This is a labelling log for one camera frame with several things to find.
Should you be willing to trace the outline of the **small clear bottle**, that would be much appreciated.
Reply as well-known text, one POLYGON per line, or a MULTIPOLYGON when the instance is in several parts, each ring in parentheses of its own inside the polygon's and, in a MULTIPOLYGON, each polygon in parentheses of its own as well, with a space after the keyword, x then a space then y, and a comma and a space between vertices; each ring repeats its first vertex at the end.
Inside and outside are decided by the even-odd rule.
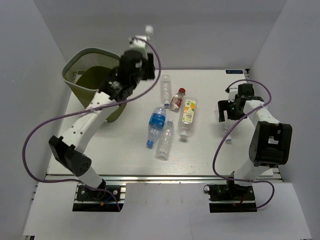
MULTIPOLYGON (((230 120, 226 120, 226 121, 221 122, 220 123, 221 136, 224 137, 231 127, 232 127, 232 123, 230 120)), ((230 134, 226 137, 225 143, 226 144, 232 143, 232 136, 230 134)))

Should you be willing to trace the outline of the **orange label white cap bottle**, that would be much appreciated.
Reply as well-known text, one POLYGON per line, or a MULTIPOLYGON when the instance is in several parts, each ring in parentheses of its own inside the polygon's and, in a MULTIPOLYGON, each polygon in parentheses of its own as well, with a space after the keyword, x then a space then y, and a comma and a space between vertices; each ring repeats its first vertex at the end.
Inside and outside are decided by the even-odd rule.
POLYGON ((186 140, 194 127, 195 114, 198 106, 198 99, 185 97, 180 111, 178 128, 179 136, 186 140))

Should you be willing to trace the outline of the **blue label blue cap bottle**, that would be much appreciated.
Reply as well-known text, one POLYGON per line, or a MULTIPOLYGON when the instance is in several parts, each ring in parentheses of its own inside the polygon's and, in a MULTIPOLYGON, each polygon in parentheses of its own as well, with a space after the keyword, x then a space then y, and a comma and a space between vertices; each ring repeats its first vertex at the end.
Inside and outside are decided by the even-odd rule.
POLYGON ((146 147, 152 149, 158 141, 166 122, 166 109, 164 107, 156 107, 150 116, 148 122, 148 136, 146 147))

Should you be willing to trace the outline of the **clear bottle white cap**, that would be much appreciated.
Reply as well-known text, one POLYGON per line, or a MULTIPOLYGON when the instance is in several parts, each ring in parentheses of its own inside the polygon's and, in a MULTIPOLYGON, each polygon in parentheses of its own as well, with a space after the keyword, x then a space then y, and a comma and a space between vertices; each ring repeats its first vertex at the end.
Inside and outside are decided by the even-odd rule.
POLYGON ((164 125, 163 131, 158 141, 156 149, 156 157, 159 159, 167 160, 169 157, 171 145, 173 142, 175 126, 174 120, 169 118, 164 125))

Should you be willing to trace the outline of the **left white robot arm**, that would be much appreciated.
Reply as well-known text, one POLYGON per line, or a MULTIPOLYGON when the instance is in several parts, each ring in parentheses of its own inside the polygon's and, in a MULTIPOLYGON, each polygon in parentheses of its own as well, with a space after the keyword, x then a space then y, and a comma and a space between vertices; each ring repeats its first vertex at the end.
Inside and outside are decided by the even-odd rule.
POLYGON ((84 152, 100 126, 128 99, 140 81, 155 77, 154 56, 137 50, 127 50, 120 57, 119 66, 109 74, 101 73, 102 83, 86 108, 86 113, 62 136, 52 136, 49 146, 54 158, 87 185, 88 193, 99 200, 105 196, 105 181, 91 166, 84 152))

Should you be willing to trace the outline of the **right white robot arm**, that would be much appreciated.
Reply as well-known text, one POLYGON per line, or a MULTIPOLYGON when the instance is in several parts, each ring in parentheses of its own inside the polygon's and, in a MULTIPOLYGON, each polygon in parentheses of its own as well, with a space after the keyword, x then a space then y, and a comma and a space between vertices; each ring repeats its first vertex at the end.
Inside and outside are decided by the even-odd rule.
POLYGON ((293 128, 269 112, 263 98, 255 95, 251 83, 228 87, 225 91, 228 99, 218 102, 219 122, 249 118, 255 127, 248 160, 231 174, 231 183, 225 187, 226 195, 236 200, 243 195, 244 187, 251 186, 264 172, 288 162, 293 128))

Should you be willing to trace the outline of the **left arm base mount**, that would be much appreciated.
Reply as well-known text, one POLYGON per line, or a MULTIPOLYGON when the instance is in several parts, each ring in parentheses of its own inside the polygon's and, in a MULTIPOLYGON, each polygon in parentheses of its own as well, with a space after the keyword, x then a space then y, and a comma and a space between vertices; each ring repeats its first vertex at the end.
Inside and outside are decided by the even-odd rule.
POLYGON ((115 196, 117 203, 110 193, 92 191, 84 185, 78 185, 75 192, 73 212, 119 212, 125 202, 126 187, 124 185, 106 185, 106 189, 115 196))

